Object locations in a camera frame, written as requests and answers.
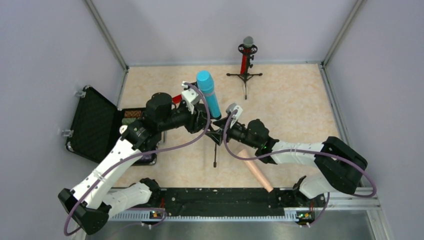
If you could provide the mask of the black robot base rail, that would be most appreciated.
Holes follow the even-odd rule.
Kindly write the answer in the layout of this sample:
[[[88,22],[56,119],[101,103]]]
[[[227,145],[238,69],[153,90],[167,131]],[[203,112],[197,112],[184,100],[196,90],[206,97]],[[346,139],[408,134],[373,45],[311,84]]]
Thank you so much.
[[[146,203],[135,209],[162,209],[170,217],[284,217],[289,208],[308,213],[325,205],[323,194],[312,199],[298,190],[263,187],[183,188],[154,190]]]

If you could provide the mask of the red toy brick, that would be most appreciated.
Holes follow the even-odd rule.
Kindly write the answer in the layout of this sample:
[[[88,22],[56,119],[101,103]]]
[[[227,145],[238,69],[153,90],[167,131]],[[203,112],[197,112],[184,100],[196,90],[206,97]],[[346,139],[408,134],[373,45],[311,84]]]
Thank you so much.
[[[179,104],[179,103],[182,101],[182,95],[181,95],[181,94],[179,94],[179,95],[177,95],[177,96],[173,97],[173,98],[172,98],[172,101],[173,101],[173,103],[175,103],[175,104]]]

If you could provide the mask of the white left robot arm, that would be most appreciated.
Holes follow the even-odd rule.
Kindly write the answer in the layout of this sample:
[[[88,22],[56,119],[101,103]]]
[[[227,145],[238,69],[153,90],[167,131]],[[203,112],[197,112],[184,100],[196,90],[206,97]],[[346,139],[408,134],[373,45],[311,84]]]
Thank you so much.
[[[158,194],[160,187],[150,178],[116,192],[111,192],[111,188],[136,161],[159,152],[157,144],[163,132],[183,127],[199,138],[206,134],[213,117],[208,98],[192,88],[184,90],[181,96],[178,107],[173,107],[169,94],[155,93],[141,117],[122,126],[115,145],[91,174],[59,193],[59,201],[68,214],[63,227],[65,236],[73,235],[68,230],[71,221],[77,224],[78,231],[91,235],[111,217],[146,204]]]

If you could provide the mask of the black tripod clip mic stand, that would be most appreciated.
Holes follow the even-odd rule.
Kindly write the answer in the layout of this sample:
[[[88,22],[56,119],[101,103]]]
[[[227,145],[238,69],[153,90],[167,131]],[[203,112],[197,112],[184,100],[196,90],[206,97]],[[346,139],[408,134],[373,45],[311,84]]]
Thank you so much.
[[[205,135],[214,142],[213,167],[216,168],[217,167],[217,150],[218,150],[218,146],[220,146],[222,143],[222,136],[221,136],[220,129],[215,130],[213,129],[212,126],[209,126]]]

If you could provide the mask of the pink microphone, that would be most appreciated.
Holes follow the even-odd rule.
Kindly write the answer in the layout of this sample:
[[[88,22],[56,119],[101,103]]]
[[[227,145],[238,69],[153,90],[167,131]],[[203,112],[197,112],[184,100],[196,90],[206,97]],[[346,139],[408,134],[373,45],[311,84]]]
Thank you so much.
[[[263,172],[259,169],[256,162],[254,160],[242,160],[244,164],[247,166],[251,174],[254,178],[261,184],[261,186],[268,192],[271,193],[274,188],[268,178],[263,174]]]

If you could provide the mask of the open black carrying case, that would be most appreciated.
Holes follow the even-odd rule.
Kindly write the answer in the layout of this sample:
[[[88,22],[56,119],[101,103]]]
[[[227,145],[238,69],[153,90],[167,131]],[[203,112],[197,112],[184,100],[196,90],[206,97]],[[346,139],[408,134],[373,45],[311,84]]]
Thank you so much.
[[[92,86],[78,92],[79,102],[66,139],[66,149],[96,164],[112,151],[121,137],[120,128],[146,117],[163,100],[164,95],[151,96],[145,107],[118,108]]]

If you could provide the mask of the red glitter microphone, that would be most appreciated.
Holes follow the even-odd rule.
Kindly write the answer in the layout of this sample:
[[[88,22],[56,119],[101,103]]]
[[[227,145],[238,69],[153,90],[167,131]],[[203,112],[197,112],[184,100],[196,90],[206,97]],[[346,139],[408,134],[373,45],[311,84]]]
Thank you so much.
[[[240,67],[240,74],[246,74],[248,72],[249,68],[249,60],[250,60],[250,53],[251,53],[251,47],[254,44],[254,40],[251,36],[246,36],[243,39],[243,42],[241,45],[239,45],[238,50],[240,53],[242,53],[242,61],[241,61],[241,67]]]

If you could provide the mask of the black shock mount tripod stand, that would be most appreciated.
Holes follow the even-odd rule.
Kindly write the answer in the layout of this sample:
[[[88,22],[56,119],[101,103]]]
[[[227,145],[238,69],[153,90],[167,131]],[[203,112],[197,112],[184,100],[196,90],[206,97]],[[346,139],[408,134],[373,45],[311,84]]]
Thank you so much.
[[[242,43],[238,46],[238,51],[242,54],[240,73],[227,73],[226,75],[228,77],[236,76],[242,80],[244,84],[244,99],[246,100],[248,98],[247,82],[255,76],[262,76],[263,73],[249,73],[249,69],[253,67],[251,61],[254,60],[255,54],[258,51],[255,44]]]

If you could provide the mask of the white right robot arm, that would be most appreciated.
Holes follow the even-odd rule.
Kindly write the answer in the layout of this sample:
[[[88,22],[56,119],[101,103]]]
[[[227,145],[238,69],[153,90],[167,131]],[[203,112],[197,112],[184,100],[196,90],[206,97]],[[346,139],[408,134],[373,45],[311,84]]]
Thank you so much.
[[[218,127],[207,133],[221,145],[235,140],[255,149],[254,155],[264,164],[297,164],[317,168],[317,174],[303,176],[294,191],[308,199],[330,192],[357,196],[356,190],[368,166],[367,160],[335,136],[318,143],[290,143],[270,136],[259,119],[248,125],[235,122],[226,125],[228,117],[215,121]]]

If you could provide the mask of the blue microphone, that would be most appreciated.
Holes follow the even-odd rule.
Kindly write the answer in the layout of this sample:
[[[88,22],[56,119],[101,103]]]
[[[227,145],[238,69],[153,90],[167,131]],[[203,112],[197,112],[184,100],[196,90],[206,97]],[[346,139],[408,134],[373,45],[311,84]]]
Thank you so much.
[[[222,114],[215,93],[215,82],[212,75],[207,70],[202,70],[196,75],[196,83],[198,89],[205,97],[211,117],[217,120],[220,119]]]

